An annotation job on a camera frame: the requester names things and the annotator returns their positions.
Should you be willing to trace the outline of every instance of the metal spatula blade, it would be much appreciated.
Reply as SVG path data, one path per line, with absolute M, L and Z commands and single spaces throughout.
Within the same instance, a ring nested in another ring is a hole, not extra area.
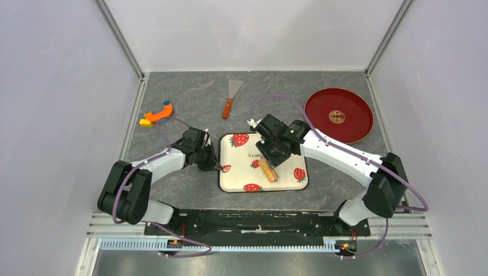
M 233 99 L 237 91 L 241 88 L 242 84 L 240 80 L 229 79 L 229 99 Z

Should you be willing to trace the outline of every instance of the red strawberry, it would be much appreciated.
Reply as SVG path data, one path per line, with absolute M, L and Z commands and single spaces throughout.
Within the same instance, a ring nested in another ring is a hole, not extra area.
M 247 184 L 244 186 L 244 191 L 262 191 L 262 188 L 257 184 Z
M 224 173 L 228 172 L 229 170 L 230 170 L 230 165 L 224 165 L 224 166 L 222 166 L 222 171 Z
M 259 160 L 254 160 L 251 163 L 251 168 L 258 168 L 259 167 Z
M 301 168 L 296 168 L 294 171 L 293 171 L 293 174 L 295 175 L 295 178 L 298 180 L 297 182 L 302 182 L 304 180 L 306 180 L 306 174 L 305 174 L 305 171 L 302 170 Z
M 229 139 L 231 146 L 235 148 L 246 144 L 248 140 L 249 140 L 249 135 L 245 133 L 234 134 L 232 135 L 232 138 Z

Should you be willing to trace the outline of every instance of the wooden handle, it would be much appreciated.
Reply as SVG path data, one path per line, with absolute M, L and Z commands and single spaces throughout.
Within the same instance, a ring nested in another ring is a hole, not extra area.
M 270 183 L 278 181 L 278 175 L 276 174 L 275 170 L 273 170 L 269 166 L 268 162 L 265 159 L 259 160 L 258 164 L 260 165 L 262 172 L 264 173 L 264 175 L 266 176 L 266 178 Z
M 232 106 L 232 99 L 227 99 L 226 107 L 224 108 L 224 113 L 222 113 L 222 118 L 227 119 L 230 112 L 230 107 Z

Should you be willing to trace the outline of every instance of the white enclosure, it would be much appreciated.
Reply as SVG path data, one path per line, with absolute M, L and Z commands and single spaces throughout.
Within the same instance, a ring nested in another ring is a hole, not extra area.
M 372 73 L 447 275 L 486 275 L 488 2 L 415 1 Z
M 405 2 L 3 1 L 2 275 L 74 274 L 144 85 L 134 60 L 144 73 L 368 69 L 444 272 L 485 275 L 488 2 L 412 1 L 395 17 Z
M 73 275 L 138 79 L 92 1 L 2 1 L 0 270 Z
M 144 71 L 363 70 L 401 0 L 107 0 Z

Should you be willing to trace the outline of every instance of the orange plastic piece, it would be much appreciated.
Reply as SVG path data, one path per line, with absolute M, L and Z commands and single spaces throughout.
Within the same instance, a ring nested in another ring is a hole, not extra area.
M 148 113 L 144 114 L 144 117 L 149 122 L 157 122 L 159 121 L 159 119 L 169 116 L 172 113 L 173 113 L 173 105 L 170 103 L 169 105 L 165 105 L 163 111 L 156 114 L 153 114 L 152 112 L 149 111 Z

